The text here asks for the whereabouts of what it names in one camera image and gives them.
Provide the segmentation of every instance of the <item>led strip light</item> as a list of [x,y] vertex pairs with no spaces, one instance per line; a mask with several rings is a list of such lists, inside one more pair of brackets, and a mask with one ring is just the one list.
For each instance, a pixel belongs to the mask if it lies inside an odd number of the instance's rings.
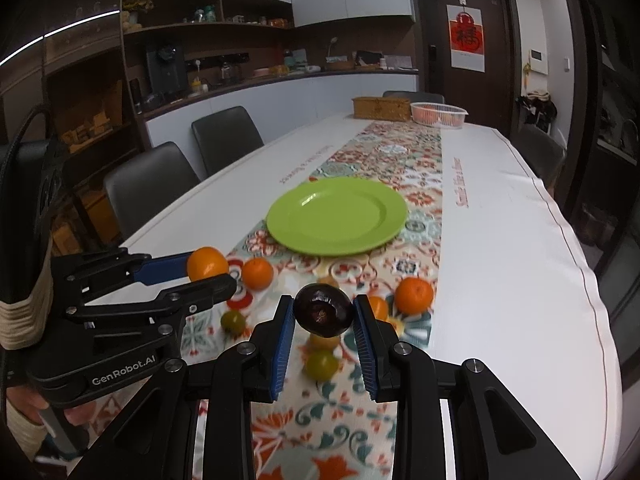
[[2,61],[0,61],[0,66],[4,65],[12,57],[17,56],[18,54],[20,54],[24,49],[29,48],[31,45],[33,45],[35,43],[38,43],[40,40],[43,40],[44,38],[49,38],[49,37],[53,36],[54,34],[62,32],[63,30],[67,30],[68,28],[75,27],[76,25],[82,25],[83,23],[92,22],[93,20],[97,20],[98,18],[103,18],[105,16],[111,16],[112,14],[117,14],[119,12],[120,12],[119,10],[110,10],[109,12],[103,12],[102,14],[97,14],[96,16],[91,16],[90,18],[85,18],[84,20],[80,20],[79,22],[69,23],[68,25],[65,25],[64,27],[60,27],[60,28],[57,28],[56,30],[52,30],[51,32],[47,32],[44,36],[40,36],[39,38],[36,38],[35,40],[31,40],[26,45],[21,46],[14,53],[9,54]]

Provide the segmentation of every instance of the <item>dining table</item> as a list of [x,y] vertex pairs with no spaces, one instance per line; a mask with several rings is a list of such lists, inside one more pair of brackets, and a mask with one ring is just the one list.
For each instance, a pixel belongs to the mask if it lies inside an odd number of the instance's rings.
[[[270,235],[265,218],[283,193],[309,180],[354,176],[395,189],[408,207],[399,235],[348,256],[298,254]],[[354,210],[338,212],[357,215]],[[614,465],[622,387],[606,308],[572,228],[556,202],[497,130],[464,124],[431,128],[357,120],[344,114],[297,128],[191,189],[125,241],[153,257],[218,248],[238,280],[226,303],[187,319],[182,357],[215,359],[273,317],[283,294],[331,277],[350,297],[381,296],[401,340],[441,361],[480,359],[562,452],[582,480]],[[264,291],[244,286],[242,266],[262,256],[274,268]],[[406,316],[394,306],[405,277],[433,285],[431,308]],[[162,289],[135,283],[99,303],[146,301]],[[242,312],[247,328],[228,335],[220,317]],[[335,349],[338,372],[324,383],[304,371],[306,333],[294,332],[284,390],[252,405],[258,480],[390,479],[396,404],[376,404],[364,389],[353,332]],[[138,386],[103,397],[95,438]],[[201,478],[204,424],[221,406],[200,403],[193,477]],[[456,477],[451,423],[441,402],[447,479]]]

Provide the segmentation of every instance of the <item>floral pattern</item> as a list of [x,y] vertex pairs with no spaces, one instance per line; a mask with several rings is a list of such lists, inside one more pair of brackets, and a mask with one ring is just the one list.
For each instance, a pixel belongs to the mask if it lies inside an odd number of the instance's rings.
[[[332,277],[349,296],[385,298],[399,338],[427,349],[431,312],[406,316],[394,306],[394,291],[407,276],[428,280],[437,291],[442,228],[442,151],[438,130],[412,122],[376,121],[334,153],[309,180],[353,175],[383,182],[402,194],[408,205],[404,228],[392,241],[363,254],[318,257],[281,246],[261,221],[228,255],[230,274],[238,288],[226,305],[189,316],[182,338],[182,356],[189,363],[216,358],[224,349],[248,339],[260,322],[273,318],[283,294],[295,296],[307,283]],[[263,291],[244,286],[245,261],[267,258],[274,280]],[[228,308],[242,312],[247,329],[239,337],[220,329]],[[258,480],[309,478],[341,480],[389,479],[396,437],[396,404],[369,398],[353,332],[347,330],[334,354],[340,368],[330,381],[316,383],[304,373],[308,333],[294,330],[284,390],[273,404],[252,405],[254,465]],[[130,387],[130,398],[139,386]],[[116,392],[102,404],[94,424],[99,434],[128,400]],[[200,404],[196,428],[193,478],[202,477],[204,428],[208,405]]]

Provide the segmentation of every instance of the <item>white plastic basket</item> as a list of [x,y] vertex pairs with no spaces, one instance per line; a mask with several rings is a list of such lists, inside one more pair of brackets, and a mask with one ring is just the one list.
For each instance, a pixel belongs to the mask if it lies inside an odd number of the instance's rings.
[[411,103],[411,117],[418,124],[435,128],[459,129],[468,113],[463,108],[439,103]]

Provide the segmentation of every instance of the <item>green plate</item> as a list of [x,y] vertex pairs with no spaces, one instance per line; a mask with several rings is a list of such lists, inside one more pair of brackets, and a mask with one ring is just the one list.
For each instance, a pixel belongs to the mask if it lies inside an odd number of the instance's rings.
[[267,228],[294,251],[341,256],[388,242],[405,219],[406,204],[398,192],[380,182],[338,176],[285,193],[269,209]]

